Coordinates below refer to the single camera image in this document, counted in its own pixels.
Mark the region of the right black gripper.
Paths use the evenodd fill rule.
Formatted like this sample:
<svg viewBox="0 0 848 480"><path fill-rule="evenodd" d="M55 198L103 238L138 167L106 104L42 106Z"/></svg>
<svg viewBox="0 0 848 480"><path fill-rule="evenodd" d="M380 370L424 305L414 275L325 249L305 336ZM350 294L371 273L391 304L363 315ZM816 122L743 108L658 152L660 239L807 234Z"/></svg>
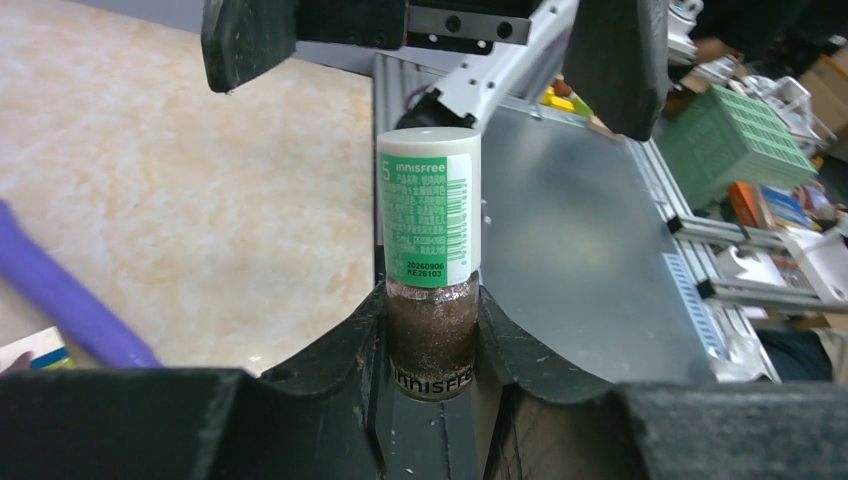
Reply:
<svg viewBox="0 0 848 480"><path fill-rule="evenodd" d="M203 63L210 89L228 93L285 61L297 38L487 55L497 43L525 44L539 5L532 0L205 0Z"/></svg>

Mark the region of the nail polish bottle grey cap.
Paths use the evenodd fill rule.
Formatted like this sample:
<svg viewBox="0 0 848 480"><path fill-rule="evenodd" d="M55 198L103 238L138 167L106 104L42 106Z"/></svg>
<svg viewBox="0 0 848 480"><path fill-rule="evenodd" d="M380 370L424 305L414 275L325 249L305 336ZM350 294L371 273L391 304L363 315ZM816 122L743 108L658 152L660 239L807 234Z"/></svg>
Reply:
<svg viewBox="0 0 848 480"><path fill-rule="evenodd" d="M473 381L480 294L481 135L397 129L377 138L392 378L441 402Z"/></svg>

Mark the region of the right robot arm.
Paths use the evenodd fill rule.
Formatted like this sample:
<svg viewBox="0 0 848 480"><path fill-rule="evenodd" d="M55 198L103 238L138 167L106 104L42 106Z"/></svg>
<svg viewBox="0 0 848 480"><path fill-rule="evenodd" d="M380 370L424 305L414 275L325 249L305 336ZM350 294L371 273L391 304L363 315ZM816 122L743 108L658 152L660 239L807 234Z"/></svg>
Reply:
<svg viewBox="0 0 848 480"><path fill-rule="evenodd" d="M460 65L398 121L483 129L541 59L614 133L645 141L670 86L664 1L208 1L210 89L230 92L301 42L459 52Z"/></svg>

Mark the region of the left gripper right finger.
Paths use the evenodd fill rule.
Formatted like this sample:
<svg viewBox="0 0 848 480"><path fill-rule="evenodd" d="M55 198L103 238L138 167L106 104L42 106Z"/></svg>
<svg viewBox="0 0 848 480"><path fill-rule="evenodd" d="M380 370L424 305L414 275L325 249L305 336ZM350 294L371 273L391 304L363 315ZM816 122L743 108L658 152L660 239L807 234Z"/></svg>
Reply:
<svg viewBox="0 0 848 480"><path fill-rule="evenodd" d="M822 382L615 384L479 296L475 439L485 479L843 479L847 390Z"/></svg>

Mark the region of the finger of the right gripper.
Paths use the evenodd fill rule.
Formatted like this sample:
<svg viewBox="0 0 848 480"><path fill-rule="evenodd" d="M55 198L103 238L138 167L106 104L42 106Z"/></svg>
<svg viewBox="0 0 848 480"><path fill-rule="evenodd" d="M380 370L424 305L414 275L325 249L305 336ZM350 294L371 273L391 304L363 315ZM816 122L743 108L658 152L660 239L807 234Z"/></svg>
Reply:
<svg viewBox="0 0 848 480"><path fill-rule="evenodd" d="M585 0L565 55L565 82L612 132L647 141L671 87L668 3Z"/></svg>

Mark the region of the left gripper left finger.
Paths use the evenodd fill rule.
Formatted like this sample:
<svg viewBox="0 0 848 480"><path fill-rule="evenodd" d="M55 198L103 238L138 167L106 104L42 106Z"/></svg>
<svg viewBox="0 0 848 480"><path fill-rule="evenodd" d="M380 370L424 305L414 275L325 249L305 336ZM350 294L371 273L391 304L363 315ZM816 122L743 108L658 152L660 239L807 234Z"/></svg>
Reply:
<svg viewBox="0 0 848 480"><path fill-rule="evenodd" d="M5 479L383 479L386 293L254 376L28 370L1 378Z"/></svg>

